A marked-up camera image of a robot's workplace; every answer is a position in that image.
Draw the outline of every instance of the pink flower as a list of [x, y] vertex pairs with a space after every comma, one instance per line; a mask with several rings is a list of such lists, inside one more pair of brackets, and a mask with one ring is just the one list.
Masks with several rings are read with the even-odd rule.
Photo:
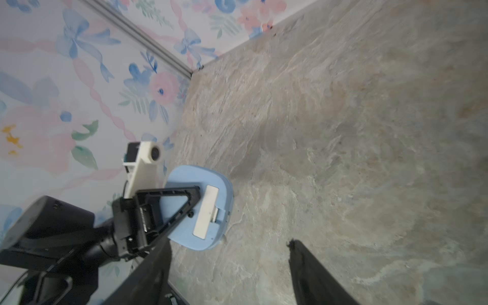
[[252, 32], [253, 27], [261, 26], [261, 22], [258, 19], [257, 12], [252, 8], [246, 8], [246, 7], [241, 8], [241, 14], [242, 16], [237, 18], [237, 22], [244, 24], [244, 28], [247, 31]]
[[52, 119], [56, 122], [62, 122], [64, 127], [70, 131], [76, 130], [79, 132], [86, 132], [84, 124], [90, 124], [88, 113], [79, 110], [79, 103], [77, 100], [72, 100], [70, 103], [61, 104], [57, 99], [50, 100], [52, 109]]
[[180, 91], [180, 84], [174, 75], [168, 72], [158, 72], [149, 82], [149, 93], [159, 105], [174, 103]]
[[268, 18], [269, 12], [278, 14], [286, 10], [286, 2], [284, 0], [257, 0], [252, 6], [259, 9], [261, 17]]
[[35, 167], [59, 175], [69, 168], [71, 150], [76, 146], [71, 131], [52, 112], [33, 106], [18, 106], [0, 122], [0, 158], [14, 167]]
[[272, 28], [273, 28], [273, 20], [270, 20], [267, 23], [263, 23], [263, 32], [266, 32]]
[[211, 5], [208, 0], [201, 0], [201, 1], [193, 1], [191, 5], [192, 11], [195, 13], [207, 13], [212, 14], [217, 7]]

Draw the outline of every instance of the stone floor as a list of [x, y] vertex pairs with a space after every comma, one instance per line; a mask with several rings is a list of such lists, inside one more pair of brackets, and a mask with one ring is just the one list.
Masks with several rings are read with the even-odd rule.
[[364, 305], [488, 304], [488, 2], [328, 0], [194, 75], [170, 170], [230, 178], [192, 305], [295, 304], [300, 239]]

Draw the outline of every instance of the wall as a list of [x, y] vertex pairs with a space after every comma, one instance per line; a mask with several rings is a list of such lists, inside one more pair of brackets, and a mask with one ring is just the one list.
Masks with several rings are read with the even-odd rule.
[[[163, 142], [167, 161], [189, 80], [78, 2], [3, 0], [0, 12], [0, 242], [41, 195], [111, 217], [127, 143]], [[128, 268], [102, 270], [94, 299]], [[0, 295], [19, 274], [0, 268]]]
[[107, 1], [195, 70], [315, 0]]

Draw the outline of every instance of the white label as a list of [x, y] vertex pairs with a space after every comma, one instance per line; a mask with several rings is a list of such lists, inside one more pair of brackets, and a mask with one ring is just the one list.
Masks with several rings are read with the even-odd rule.
[[210, 220], [212, 219], [212, 214], [214, 213], [215, 202], [217, 202], [218, 194], [219, 189], [217, 187], [207, 185], [205, 194], [202, 198], [202, 205], [200, 206], [197, 222], [195, 223], [195, 228], [193, 229], [193, 235], [196, 237], [201, 239], [205, 239], [207, 237], [208, 226], [210, 225]]

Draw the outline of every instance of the green leaf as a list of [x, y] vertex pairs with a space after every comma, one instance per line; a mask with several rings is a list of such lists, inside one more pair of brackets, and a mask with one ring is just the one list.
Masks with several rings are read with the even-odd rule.
[[140, 102], [140, 104], [141, 104], [142, 112], [143, 112], [144, 114], [146, 114], [146, 105], [144, 105], [144, 101], [143, 101], [143, 100], [140, 100], [139, 102]]
[[90, 125], [83, 125], [86, 129], [88, 129], [88, 133], [81, 133], [78, 131], [73, 131], [71, 133], [71, 137], [75, 141], [83, 141], [88, 139], [89, 137], [93, 136], [98, 130], [98, 120], [93, 121]]
[[229, 36], [232, 36], [232, 32], [229, 32], [228, 28], [226, 26], [224, 26], [222, 29], [224, 29], [224, 32], [229, 35]]
[[92, 152], [88, 148], [77, 145], [71, 150], [71, 154], [82, 165], [88, 168], [98, 169], [97, 161], [95, 161], [95, 157], [93, 157]]
[[154, 1], [139, 0], [136, 8], [141, 11], [144, 17], [156, 20], [160, 26], [166, 25], [173, 28], [173, 25], [161, 15], [161, 10], [155, 6]]
[[129, 91], [126, 90], [126, 92], [127, 93], [130, 92], [130, 95], [132, 95], [135, 98], [139, 96], [139, 93], [135, 89], [133, 89], [133, 88], [129, 88]]
[[139, 111], [139, 113], [141, 113], [141, 105], [139, 105], [138, 100], [136, 100], [136, 106], [137, 106], [137, 111]]
[[124, 98], [126, 98], [126, 99], [128, 99], [128, 100], [132, 99], [132, 97], [131, 97], [131, 96], [128, 96], [127, 94], [125, 94], [125, 93], [123, 93], [123, 92], [119, 92], [119, 94], [120, 94], [120, 95], [122, 95], [122, 97], [124, 97]]
[[230, 20], [226, 20], [225, 24], [234, 30], [234, 32], [239, 33], [239, 29], [236, 27], [235, 23], [231, 22]]
[[219, 16], [219, 15], [210, 15], [209, 17], [211, 19], [213, 19], [213, 20], [223, 20], [223, 19], [225, 19], [225, 17]]
[[232, 30], [232, 28], [230, 28], [230, 27], [229, 27], [227, 24], [224, 24], [224, 28], [225, 28], [225, 29], [226, 29], [228, 32], [232, 33], [232, 35], [235, 35], [235, 34], [236, 34], [236, 33], [234, 33], [234, 31]]

